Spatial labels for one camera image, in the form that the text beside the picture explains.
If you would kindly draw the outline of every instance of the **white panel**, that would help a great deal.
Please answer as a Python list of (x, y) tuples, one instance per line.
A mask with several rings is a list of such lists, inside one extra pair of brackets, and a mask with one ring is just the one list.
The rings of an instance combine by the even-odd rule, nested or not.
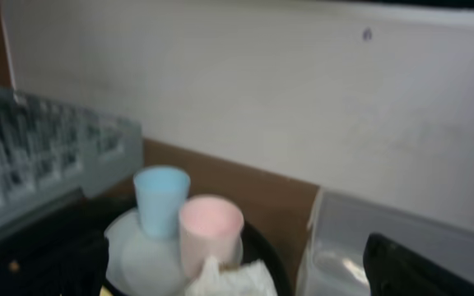
[(344, 7), (2, 0), (20, 89), (474, 230), (474, 13)]

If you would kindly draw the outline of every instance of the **white napkin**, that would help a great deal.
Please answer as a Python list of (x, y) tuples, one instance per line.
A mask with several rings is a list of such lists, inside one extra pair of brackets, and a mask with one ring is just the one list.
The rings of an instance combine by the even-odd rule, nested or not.
[(276, 287), (262, 261), (236, 271), (219, 271), (219, 262), (209, 257), (202, 273), (184, 291), (185, 296), (277, 296)]

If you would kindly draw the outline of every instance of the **plastic cup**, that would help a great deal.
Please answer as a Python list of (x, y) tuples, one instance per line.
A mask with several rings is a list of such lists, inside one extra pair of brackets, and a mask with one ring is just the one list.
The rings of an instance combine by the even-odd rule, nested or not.
[(197, 276), (204, 261), (214, 256), (231, 263), (238, 247), (244, 217), (240, 209), (223, 197), (192, 197), (179, 213), (180, 256), (184, 274)]
[(151, 166), (133, 178), (140, 223), (151, 238), (170, 238), (179, 228), (179, 210), (186, 202), (189, 176), (171, 166)]

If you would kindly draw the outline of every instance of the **white plate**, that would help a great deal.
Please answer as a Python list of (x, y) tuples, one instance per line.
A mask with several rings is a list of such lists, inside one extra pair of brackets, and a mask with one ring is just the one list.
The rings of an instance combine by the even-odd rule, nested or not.
[[(188, 283), (180, 265), (179, 238), (147, 237), (138, 222), (138, 210), (119, 216), (105, 230), (109, 240), (109, 264), (105, 277), (129, 296), (171, 296)], [(243, 244), (235, 254), (243, 258)]]

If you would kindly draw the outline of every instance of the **gray dish rack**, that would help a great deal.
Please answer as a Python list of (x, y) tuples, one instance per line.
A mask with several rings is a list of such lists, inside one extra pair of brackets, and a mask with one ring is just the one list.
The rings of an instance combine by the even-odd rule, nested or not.
[(71, 190), (95, 197), (142, 162), (140, 125), (0, 88), (0, 227)]

